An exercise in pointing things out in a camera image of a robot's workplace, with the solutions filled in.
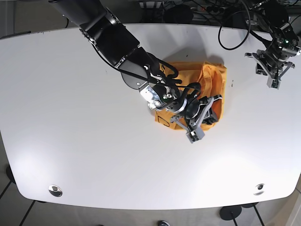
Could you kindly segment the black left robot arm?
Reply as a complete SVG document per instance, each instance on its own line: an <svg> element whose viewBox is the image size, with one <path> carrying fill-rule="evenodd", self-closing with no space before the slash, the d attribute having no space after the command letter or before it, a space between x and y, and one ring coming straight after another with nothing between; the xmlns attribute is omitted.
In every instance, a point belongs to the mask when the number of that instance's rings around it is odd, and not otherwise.
<svg viewBox="0 0 301 226"><path fill-rule="evenodd" d="M269 88L279 89L281 78L295 64L289 58L301 54L301 39L289 23L289 15L285 6L276 0L252 0L247 2L249 10L256 14L259 24L271 35L272 40L266 40L256 33L250 33L260 40L265 50L255 53L245 53L246 57L256 61L255 72L268 76Z"/></svg>

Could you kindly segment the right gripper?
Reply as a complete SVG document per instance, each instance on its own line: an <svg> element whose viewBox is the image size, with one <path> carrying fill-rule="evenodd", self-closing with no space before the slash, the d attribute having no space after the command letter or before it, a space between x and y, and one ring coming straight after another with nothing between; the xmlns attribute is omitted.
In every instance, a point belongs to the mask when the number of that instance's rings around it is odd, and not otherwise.
<svg viewBox="0 0 301 226"><path fill-rule="evenodd" d="M201 124L212 125L219 121L212 106L214 102L221 100L222 96L205 96L198 99L201 94L199 83L182 86L183 90L179 88L180 86L168 87L165 84L151 86L144 83L138 90L148 102L150 109L173 113L170 122L186 130L186 136L193 144L205 136Z"/></svg>

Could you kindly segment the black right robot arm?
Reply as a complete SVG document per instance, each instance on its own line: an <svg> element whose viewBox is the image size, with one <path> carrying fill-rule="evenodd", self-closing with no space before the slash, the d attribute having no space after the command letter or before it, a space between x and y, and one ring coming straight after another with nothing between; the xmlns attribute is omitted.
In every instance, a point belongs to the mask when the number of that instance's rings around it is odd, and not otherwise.
<svg viewBox="0 0 301 226"><path fill-rule="evenodd" d="M154 110L167 110L186 131L191 143L204 137L202 124L218 121L213 103L221 95L201 97L201 86L186 86L178 70L146 52L139 40L98 0L53 0L51 5L73 22L92 44L100 58L121 73L127 86L139 91Z"/></svg>

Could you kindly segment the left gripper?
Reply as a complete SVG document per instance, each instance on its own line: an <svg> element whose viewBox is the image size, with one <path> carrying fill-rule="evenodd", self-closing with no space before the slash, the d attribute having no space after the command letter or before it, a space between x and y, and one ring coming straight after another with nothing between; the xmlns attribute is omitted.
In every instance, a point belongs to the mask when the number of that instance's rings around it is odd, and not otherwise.
<svg viewBox="0 0 301 226"><path fill-rule="evenodd" d="M253 31L250 31L250 34L261 41L266 49L245 53L245 56L256 61L256 74L268 76L269 88L279 89L282 76L295 67L288 59L301 54L301 38L296 35L290 23L272 27L272 40L264 39Z"/></svg>

